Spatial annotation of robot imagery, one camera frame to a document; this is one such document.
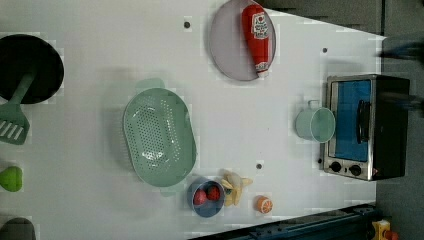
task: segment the oven knob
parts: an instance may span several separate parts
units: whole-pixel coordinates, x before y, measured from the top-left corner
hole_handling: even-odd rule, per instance
[[[333,170],[334,172],[340,172],[340,169],[342,169],[342,165],[340,165],[340,163],[338,162],[333,162],[330,165],[331,170]]]
[[[358,165],[353,165],[349,168],[349,171],[353,174],[353,176],[359,176],[362,172],[361,167]]]

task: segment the floor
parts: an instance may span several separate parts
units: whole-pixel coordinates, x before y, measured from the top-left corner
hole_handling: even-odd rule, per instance
[[[383,45],[424,39],[423,0],[258,0],[266,8],[388,37]],[[424,97],[424,69],[416,62],[385,60],[383,73],[411,80]],[[406,176],[377,183],[377,207],[401,239],[424,239],[424,118],[410,113]]]

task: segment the table surface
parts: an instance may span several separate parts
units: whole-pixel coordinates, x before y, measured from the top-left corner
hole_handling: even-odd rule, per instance
[[[37,239],[185,239],[374,202],[375,182],[324,173],[319,144],[293,125],[308,100],[324,99],[327,76],[380,73],[382,37],[267,10],[277,34],[270,75],[239,82],[208,51],[225,2],[0,0],[0,32],[41,32],[65,66],[54,97],[23,106],[25,145],[0,144],[0,167],[24,171],[20,192],[0,191],[0,223],[27,217]],[[224,169],[252,178],[238,206],[203,219],[184,191],[165,197],[139,180],[122,116],[136,84],[152,77],[189,107],[198,156],[186,184]],[[273,200],[271,213],[254,210],[258,195]]]

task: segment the oven handle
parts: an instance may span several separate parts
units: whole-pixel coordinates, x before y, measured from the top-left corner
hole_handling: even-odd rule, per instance
[[[370,110],[370,102],[359,101],[356,116],[356,140],[358,144],[369,140]]]

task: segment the yellow object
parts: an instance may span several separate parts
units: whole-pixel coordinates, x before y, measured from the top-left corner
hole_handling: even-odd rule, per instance
[[[240,202],[243,187],[252,184],[253,180],[249,178],[241,178],[238,174],[233,172],[227,172],[224,174],[224,178],[221,180],[222,186],[226,189],[230,189],[231,193],[225,196],[226,207],[234,204],[237,205]]]
[[[390,222],[386,220],[381,220],[378,222],[372,222],[372,225],[375,229],[375,236],[372,240],[388,240],[383,236],[383,232],[390,230]]]

